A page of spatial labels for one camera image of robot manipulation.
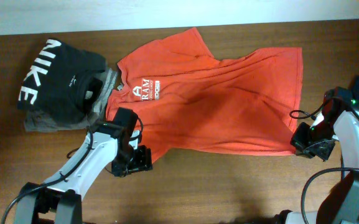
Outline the orange red t-shirt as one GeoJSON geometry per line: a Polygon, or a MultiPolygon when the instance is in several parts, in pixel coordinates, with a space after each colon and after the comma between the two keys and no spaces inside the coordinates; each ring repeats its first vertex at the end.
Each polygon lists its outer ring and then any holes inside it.
{"type": "Polygon", "coordinates": [[[299,47],[257,49],[217,60],[195,28],[153,40],[118,62],[123,87],[111,93],[106,119],[133,110],[152,160],[169,149],[289,156],[301,101],[299,47]]]}

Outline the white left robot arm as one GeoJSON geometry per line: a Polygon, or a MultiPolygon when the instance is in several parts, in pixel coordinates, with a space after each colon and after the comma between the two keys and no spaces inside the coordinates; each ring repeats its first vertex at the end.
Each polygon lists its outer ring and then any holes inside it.
{"type": "Polygon", "coordinates": [[[125,177],[152,169],[151,150],[138,144],[139,131],[98,122],[88,130],[83,144],[43,184],[27,183],[15,198],[15,223],[40,223],[41,213],[54,212],[54,223],[82,223],[82,201],[105,167],[125,177]]]}

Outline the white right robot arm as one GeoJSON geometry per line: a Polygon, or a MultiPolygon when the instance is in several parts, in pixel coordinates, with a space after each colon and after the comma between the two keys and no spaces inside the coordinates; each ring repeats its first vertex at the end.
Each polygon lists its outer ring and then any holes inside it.
{"type": "Polygon", "coordinates": [[[319,109],[310,117],[313,124],[301,123],[292,145],[304,157],[317,156],[326,161],[339,143],[342,165],[318,171],[310,177],[301,193],[301,210],[282,211],[276,215],[276,223],[359,223],[359,108],[319,109]],[[341,173],[340,182],[318,210],[307,212],[305,200],[310,184],[321,175],[334,172],[341,173]]]}

